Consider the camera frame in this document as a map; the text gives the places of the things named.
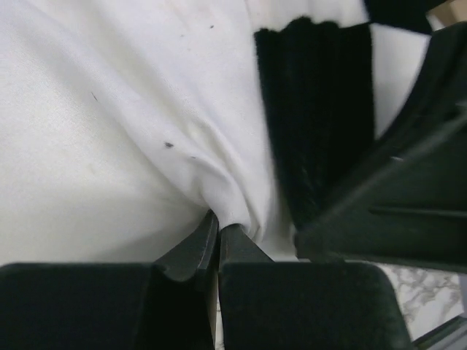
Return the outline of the black and white checkered pillowcase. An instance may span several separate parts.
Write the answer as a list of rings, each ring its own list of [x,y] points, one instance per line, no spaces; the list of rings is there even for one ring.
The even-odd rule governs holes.
[[[276,173],[297,229],[389,128],[420,72],[424,1],[250,1]]]

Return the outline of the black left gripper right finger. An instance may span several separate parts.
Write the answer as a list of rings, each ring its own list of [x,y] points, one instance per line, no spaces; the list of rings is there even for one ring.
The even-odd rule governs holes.
[[[275,262],[238,225],[220,231],[227,349],[412,349],[387,275],[361,262]]]

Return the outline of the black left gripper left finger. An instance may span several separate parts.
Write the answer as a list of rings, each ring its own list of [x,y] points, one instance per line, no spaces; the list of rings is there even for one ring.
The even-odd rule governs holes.
[[[3,349],[213,349],[217,233],[208,213],[155,262],[1,268]]]

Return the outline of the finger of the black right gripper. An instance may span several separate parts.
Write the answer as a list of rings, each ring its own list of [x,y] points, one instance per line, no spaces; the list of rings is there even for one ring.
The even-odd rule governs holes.
[[[466,272],[466,24],[436,31],[399,116],[295,237],[300,258]]]

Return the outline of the white pillow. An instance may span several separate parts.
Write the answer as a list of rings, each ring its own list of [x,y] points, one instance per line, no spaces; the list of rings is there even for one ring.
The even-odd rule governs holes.
[[[213,210],[293,257],[253,34],[302,1],[3,1],[1,263],[152,261]]]

